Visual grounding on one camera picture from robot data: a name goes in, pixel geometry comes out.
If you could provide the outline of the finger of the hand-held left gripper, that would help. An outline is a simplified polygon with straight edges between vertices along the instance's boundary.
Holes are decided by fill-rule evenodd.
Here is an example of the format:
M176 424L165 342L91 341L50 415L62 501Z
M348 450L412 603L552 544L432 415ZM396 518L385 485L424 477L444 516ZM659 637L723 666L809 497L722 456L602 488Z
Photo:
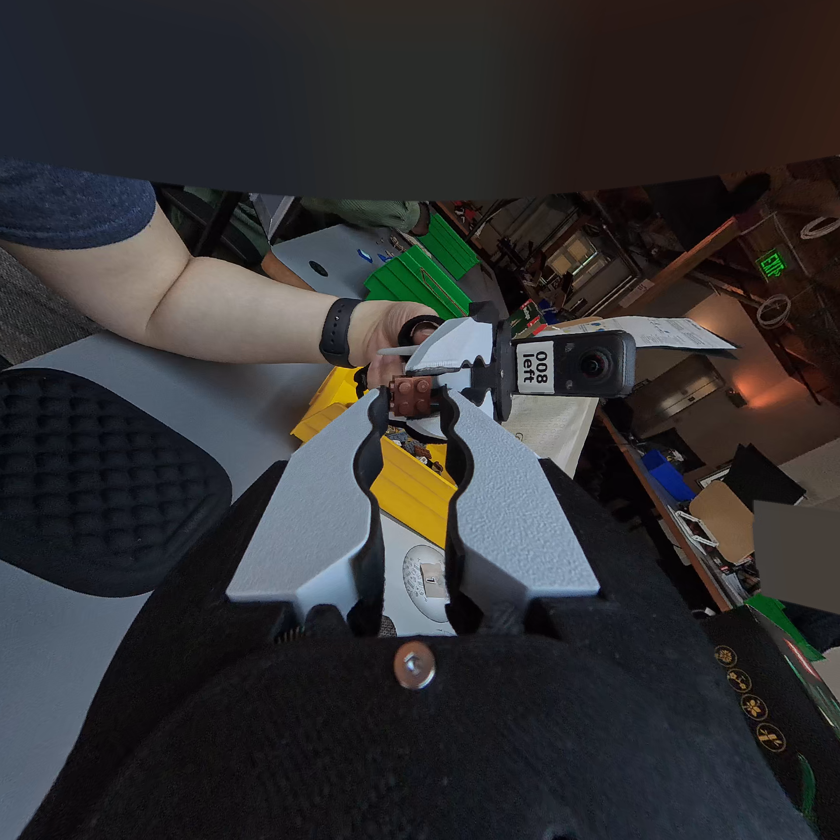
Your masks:
M444 396L450 392L454 393L455 388L434 387L434 411L431 416L418 419L405 419L392 415L393 425L403 425L412 436L424 442L445 442L447 437L445 435L445 427L442 425L440 407ZM460 394L474 403L490 419L497 420L494 392L490 388L478 389L467 387L461 390Z
M486 368L493 358L497 328L472 317L445 321L423 341L404 366L406 376L440 376Z

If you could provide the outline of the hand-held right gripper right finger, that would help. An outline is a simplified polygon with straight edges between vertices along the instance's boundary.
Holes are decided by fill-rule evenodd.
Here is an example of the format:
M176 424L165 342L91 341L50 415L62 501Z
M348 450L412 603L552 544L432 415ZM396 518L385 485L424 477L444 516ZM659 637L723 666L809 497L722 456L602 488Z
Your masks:
M444 390L446 469L456 482L445 543L446 613L456 631L519 625L540 600L601 586L539 458L459 392Z

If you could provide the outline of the pile of mixed toy bricks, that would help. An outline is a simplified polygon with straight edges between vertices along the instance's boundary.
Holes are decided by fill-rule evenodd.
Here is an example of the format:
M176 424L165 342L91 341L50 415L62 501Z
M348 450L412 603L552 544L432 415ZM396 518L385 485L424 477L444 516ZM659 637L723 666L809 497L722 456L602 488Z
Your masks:
M389 425L386 429L385 437L415 458L415 460L422 465L428 467L440 476L443 475L445 471L444 465L438 458L435 457L433 450L413 437L403 427Z

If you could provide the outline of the small reddish-brown brick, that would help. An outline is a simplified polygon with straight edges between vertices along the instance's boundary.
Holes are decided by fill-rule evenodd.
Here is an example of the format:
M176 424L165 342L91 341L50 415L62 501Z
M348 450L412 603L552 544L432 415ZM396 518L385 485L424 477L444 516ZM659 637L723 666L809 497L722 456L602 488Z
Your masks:
M390 414L405 419L430 417L434 411L434 378L430 375L395 376L387 386Z

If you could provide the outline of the yellow plastic bin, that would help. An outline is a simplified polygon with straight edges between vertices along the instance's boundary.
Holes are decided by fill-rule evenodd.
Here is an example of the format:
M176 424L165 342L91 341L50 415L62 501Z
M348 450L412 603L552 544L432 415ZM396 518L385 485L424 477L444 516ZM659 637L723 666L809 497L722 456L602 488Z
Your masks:
M291 435L302 445L319 434L358 399L356 370L334 369L320 385ZM443 549L448 506L456 486L445 469L445 444L425 444L444 465L443 475L419 463L385 435L383 468L372 486L383 512Z

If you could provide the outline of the person's left forearm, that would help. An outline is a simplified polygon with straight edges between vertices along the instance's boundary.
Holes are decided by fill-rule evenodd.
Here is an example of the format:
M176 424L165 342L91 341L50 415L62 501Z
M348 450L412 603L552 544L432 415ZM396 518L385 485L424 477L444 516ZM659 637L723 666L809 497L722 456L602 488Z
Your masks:
M122 242L2 247L81 314L126 340L229 364L318 363L334 298L191 256L163 211Z

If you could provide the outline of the person's left hand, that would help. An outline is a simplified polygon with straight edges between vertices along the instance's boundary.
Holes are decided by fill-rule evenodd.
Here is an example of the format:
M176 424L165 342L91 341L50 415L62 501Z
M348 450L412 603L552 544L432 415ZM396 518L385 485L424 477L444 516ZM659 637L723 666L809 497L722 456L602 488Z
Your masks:
M350 318L348 331L349 362L355 368L368 367L368 390L389 385L392 378L404 373L405 361L397 354L381 355L380 350L420 344L436 330L433 309L409 301L366 301L358 305ZM404 324L421 318L409 341L400 341Z

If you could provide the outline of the green cardboard toy box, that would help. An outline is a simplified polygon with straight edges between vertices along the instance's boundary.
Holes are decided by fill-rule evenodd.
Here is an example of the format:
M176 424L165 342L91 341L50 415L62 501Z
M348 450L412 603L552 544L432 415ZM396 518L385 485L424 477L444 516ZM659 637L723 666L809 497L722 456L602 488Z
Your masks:
M524 339L536 335L559 322L559 313L548 301L526 300L512 311L507 319L513 339Z

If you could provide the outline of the green plastic bin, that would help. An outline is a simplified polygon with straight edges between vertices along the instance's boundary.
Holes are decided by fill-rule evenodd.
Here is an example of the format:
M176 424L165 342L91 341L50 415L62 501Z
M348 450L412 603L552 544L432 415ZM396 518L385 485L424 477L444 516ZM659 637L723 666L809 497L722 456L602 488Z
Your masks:
M469 315L471 299L458 282L480 259L448 220L430 217L426 236L394 257L364 282L368 300L415 301L435 310L441 319Z

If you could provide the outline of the open building instruction booklet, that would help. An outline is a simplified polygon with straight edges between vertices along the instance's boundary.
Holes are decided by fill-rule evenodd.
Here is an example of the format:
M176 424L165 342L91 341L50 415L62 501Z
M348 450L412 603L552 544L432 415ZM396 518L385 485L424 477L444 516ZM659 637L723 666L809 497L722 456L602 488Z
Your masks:
M382 513L385 589L381 635L451 637L442 549Z

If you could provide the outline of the blue plastic bin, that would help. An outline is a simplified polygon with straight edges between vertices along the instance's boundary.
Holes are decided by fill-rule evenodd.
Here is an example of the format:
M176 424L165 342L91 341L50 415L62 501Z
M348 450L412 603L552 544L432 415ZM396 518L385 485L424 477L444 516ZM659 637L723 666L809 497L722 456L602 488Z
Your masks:
M663 452L648 451L642 457L642 463L648 474L677 502L691 502L697 496Z

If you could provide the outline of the tan wooden chair back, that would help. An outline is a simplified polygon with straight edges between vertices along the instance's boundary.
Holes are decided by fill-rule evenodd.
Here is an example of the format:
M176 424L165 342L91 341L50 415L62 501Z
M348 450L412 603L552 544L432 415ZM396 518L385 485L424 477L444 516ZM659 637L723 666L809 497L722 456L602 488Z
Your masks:
M717 551L728 564L741 564L753 555L753 513L722 479L694 497L689 513L717 541Z

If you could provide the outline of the black textured cushion pad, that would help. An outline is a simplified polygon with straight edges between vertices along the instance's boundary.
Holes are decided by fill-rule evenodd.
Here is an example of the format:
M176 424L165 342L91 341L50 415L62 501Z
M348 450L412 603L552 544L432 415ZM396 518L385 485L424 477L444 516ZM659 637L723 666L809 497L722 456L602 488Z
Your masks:
M51 369L2 371L6 564L84 595L141 595L232 500L214 457L100 384Z

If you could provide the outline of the black toy set box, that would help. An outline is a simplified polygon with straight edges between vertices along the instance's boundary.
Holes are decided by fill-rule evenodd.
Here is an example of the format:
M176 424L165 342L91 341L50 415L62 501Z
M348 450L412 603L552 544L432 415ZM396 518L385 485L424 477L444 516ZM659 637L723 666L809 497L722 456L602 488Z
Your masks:
M838 839L838 702L814 658L748 605L700 625L781 787L817 837Z

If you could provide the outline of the blue shirt sleeve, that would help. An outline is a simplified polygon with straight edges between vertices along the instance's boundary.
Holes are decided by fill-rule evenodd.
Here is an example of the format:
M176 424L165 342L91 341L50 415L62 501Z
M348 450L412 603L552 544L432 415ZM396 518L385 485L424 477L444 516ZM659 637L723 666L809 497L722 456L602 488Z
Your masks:
M115 245L142 232L157 207L152 184L1 158L1 240L37 249Z

